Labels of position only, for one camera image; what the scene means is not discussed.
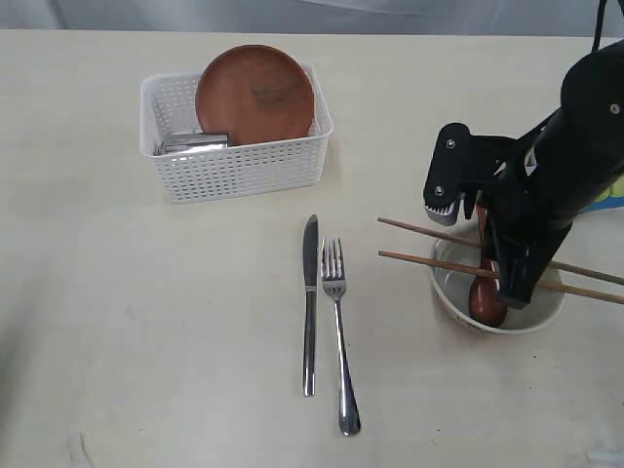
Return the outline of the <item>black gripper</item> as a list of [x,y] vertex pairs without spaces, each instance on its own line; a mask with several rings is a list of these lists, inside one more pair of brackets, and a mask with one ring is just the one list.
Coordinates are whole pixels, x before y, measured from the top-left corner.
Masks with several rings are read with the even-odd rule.
[[497,258],[499,296],[530,304],[537,282],[574,219],[623,174],[623,44],[577,62],[561,104],[540,131],[516,140],[483,192],[481,252]]

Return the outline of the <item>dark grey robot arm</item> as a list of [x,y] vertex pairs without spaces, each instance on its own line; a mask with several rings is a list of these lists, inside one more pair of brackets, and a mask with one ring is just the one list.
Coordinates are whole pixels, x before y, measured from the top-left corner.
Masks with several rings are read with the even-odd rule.
[[623,44],[565,75],[561,106],[484,192],[501,300],[522,309],[577,215],[623,174]]

